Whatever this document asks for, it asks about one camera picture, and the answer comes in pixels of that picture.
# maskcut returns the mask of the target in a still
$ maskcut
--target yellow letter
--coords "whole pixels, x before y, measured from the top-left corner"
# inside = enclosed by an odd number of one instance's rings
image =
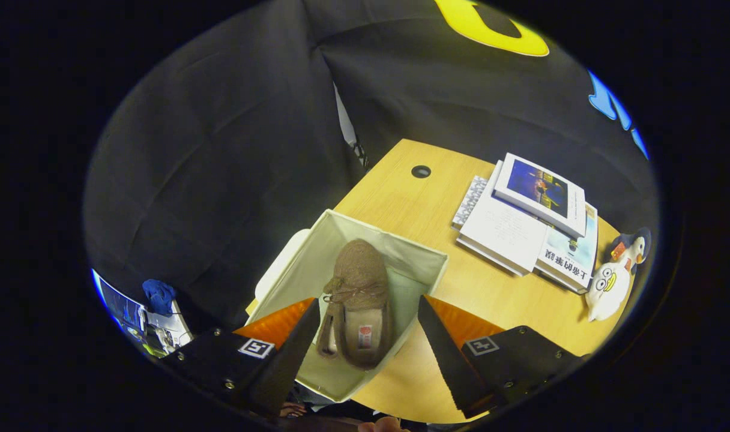
[[[499,47],[522,55],[544,57],[549,54],[549,47],[541,36],[517,22],[511,21],[519,30],[520,37],[512,38],[491,30],[481,19],[470,0],[434,0],[445,21],[461,36],[486,46]]]

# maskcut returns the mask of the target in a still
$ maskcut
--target blue cloth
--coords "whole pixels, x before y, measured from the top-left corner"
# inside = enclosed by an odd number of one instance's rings
[[[175,289],[165,282],[149,279],[143,282],[143,292],[151,302],[151,311],[166,317],[173,315],[173,298],[175,298]]]

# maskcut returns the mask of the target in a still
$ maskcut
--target white fabric storage box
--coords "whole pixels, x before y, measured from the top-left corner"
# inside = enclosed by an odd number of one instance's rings
[[[377,229],[343,214],[326,210],[310,230],[294,235],[256,287],[258,306],[247,323],[305,298],[319,298],[319,321],[327,310],[323,287],[343,246],[362,238],[382,255],[389,277],[395,342],[384,360],[370,371],[350,366],[338,356],[324,359],[315,340],[307,351],[296,381],[311,391],[343,402],[350,399],[400,350],[417,324],[419,298],[434,292],[448,265],[448,255],[414,241]]]

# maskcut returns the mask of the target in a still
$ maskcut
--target blue letter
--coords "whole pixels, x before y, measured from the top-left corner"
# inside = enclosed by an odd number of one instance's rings
[[[590,104],[598,109],[599,112],[607,115],[611,120],[617,119],[618,112],[618,118],[621,120],[621,127],[624,128],[625,131],[629,131],[629,126],[632,125],[632,119],[629,118],[628,114],[626,114],[624,107],[621,106],[621,103],[618,102],[618,99],[615,98],[613,93],[608,91],[608,88],[600,82],[600,80],[597,79],[595,74],[592,72],[590,72],[590,78],[592,79],[592,85],[595,88],[595,94],[590,95]]]

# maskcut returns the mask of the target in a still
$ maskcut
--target human hand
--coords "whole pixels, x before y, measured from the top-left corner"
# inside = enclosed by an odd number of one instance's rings
[[[410,432],[400,428],[400,421],[393,416],[379,418],[376,423],[361,423],[357,426],[357,432]]]
[[[294,404],[293,402],[284,402],[280,409],[280,416],[288,416],[289,418],[298,418],[307,412],[304,405]]]

